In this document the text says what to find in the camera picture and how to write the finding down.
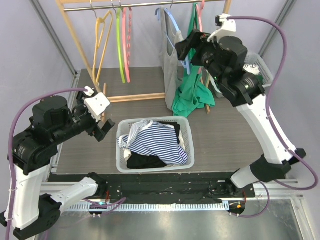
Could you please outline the blue hanger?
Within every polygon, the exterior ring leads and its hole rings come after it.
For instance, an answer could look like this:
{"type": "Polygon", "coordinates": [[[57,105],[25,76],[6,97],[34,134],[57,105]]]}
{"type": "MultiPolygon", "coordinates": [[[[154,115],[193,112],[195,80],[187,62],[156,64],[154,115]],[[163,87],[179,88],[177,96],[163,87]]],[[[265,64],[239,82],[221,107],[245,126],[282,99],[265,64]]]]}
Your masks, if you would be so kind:
{"type": "Polygon", "coordinates": [[[164,16],[165,16],[165,21],[164,21],[166,26],[165,34],[169,44],[171,45],[169,49],[173,51],[175,48],[175,43],[174,43],[175,36],[178,33],[178,31],[180,31],[180,28],[175,18],[173,17],[172,13],[167,8],[159,7],[155,10],[155,15],[157,17],[157,20],[159,22],[161,21],[161,13],[160,13],[161,9],[164,10],[164,16]]]}

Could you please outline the grey tank top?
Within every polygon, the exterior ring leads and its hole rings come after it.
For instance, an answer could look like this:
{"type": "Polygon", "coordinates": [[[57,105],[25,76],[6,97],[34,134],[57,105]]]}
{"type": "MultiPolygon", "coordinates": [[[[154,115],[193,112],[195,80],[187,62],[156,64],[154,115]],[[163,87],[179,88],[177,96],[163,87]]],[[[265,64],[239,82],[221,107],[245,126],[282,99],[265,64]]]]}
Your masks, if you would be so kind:
{"type": "MultiPolygon", "coordinates": [[[[178,55],[174,48],[173,51],[169,49],[171,47],[166,36],[166,24],[165,24],[165,12],[160,9],[160,25],[161,25],[161,52],[160,57],[162,60],[162,70],[164,75],[164,91],[165,91],[165,103],[169,110],[172,110],[174,98],[176,96],[176,90],[182,84],[182,80],[178,77],[178,55]]],[[[178,31],[174,37],[174,43],[182,41],[183,35],[181,31],[178,31]]]]}

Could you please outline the black tank top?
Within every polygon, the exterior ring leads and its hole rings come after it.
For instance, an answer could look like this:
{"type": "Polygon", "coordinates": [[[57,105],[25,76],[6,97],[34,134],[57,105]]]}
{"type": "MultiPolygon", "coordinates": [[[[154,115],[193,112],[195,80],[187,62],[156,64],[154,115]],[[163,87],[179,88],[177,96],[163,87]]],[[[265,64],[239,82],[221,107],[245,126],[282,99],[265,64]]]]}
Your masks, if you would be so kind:
{"type": "MultiPolygon", "coordinates": [[[[177,122],[168,122],[168,121],[160,121],[159,123],[168,125],[170,127],[174,127],[175,134],[177,137],[177,142],[179,141],[179,133],[181,130],[181,126],[177,122]]],[[[155,168],[165,168],[168,165],[160,160],[158,156],[147,156],[147,155],[139,155],[135,152],[131,152],[132,156],[126,161],[126,166],[128,169],[155,169],[155,168]]]]}

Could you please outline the blue white striped tank top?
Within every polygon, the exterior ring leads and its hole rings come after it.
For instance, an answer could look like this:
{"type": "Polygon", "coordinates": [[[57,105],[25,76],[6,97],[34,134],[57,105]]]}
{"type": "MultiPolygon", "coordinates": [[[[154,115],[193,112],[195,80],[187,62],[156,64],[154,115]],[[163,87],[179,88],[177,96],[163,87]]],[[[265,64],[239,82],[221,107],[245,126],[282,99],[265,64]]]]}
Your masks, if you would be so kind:
{"type": "Polygon", "coordinates": [[[117,138],[121,149],[143,156],[157,156],[167,165],[185,165],[188,154],[180,146],[174,127],[155,120],[134,123],[128,134],[117,138]]]}

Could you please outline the lime green hanger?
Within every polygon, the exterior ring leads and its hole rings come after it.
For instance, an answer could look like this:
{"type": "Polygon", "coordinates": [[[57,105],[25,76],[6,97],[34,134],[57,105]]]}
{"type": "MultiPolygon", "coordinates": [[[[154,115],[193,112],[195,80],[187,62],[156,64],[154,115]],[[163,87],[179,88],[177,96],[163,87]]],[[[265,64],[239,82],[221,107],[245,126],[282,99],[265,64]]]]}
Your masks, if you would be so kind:
{"type": "Polygon", "coordinates": [[[117,44],[117,55],[118,55],[118,64],[119,64],[119,72],[121,81],[123,84],[126,83],[126,77],[124,72],[124,61],[123,61],[123,53],[121,47],[121,33],[120,33],[120,9],[115,9],[116,16],[116,44],[117,44]]]}

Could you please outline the yellow velvet hanger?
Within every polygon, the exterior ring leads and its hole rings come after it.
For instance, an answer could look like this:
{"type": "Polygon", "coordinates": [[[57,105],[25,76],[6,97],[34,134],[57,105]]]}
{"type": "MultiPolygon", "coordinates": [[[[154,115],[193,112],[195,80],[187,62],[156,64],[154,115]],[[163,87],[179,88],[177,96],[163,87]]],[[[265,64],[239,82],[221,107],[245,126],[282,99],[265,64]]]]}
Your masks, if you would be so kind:
{"type": "Polygon", "coordinates": [[[104,60],[105,60],[105,54],[107,51],[107,47],[108,47],[108,43],[109,43],[109,39],[110,39],[110,34],[111,34],[113,22],[114,22],[114,15],[109,10],[103,17],[98,17],[96,11],[93,9],[92,2],[93,1],[91,0],[90,6],[91,6],[91,9],[94,12],[95,18],[96,18],[96,21],[95,21],[95,46],[94,46],[94,55],[93,55],[93,66],[92,66],[92,81],[95,86],[99,87],[100,86],[101,71],[102,71],[104,60]],[[109,20],[109,26],[108,26],[107,33],[106,33],[105,42],[103,44],[103,50],[102,50],[98,70],[96,72],[98,51],[100,50],[101,45],[102,45],[102,41],[104,39],[107,20],[109,20]]]}

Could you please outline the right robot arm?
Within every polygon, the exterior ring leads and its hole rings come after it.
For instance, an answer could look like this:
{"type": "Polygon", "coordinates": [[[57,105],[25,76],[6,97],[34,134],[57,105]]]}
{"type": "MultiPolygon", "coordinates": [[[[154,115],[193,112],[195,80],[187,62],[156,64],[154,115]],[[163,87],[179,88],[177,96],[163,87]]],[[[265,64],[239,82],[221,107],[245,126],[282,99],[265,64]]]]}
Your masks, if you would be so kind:
{"type": "Polygon", "coordinates": [[[257,76],[245,71],[243,66],[248,49],[235,36],[209,39],[209,34],[193,30],[183,41],[175,44],[179,60],[184,60],[190,51],[194,66],[205,68],[222,95],[237,109],[249,124],[263,150],[262,156],[243,167],[227,179],[226,193],[233,198],[243,193],[250,184],[280,180],[299,163],[306,152],[296,148],[283,131],[275,133],[270,123],[273,113],[267,110],[267,95],[257,76]]]}

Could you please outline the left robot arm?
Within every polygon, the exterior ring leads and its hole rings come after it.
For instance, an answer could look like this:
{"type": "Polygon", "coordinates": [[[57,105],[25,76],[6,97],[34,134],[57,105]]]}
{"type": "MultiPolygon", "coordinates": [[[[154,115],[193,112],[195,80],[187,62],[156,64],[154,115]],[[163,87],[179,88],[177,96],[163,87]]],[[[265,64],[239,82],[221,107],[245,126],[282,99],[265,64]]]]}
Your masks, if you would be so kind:
{"type": "Polygon", "coordinates": [[[100,200],[106,195],[106,180],[94,172],[60,193],[41,194],[41,186],[59,145],[83,132],[98,142],[105,138],[114,123],[108,120],[100,127],[99,122],[109,105],[102,93],[92,97],[80,93],[73,109],[59,95],[32,102],[30,126],[9,140],[10,200],[0,215],[1,224],[13,230],[17,239],[27,240],[49,230],[65,209],[83,199],[100,200]]]}

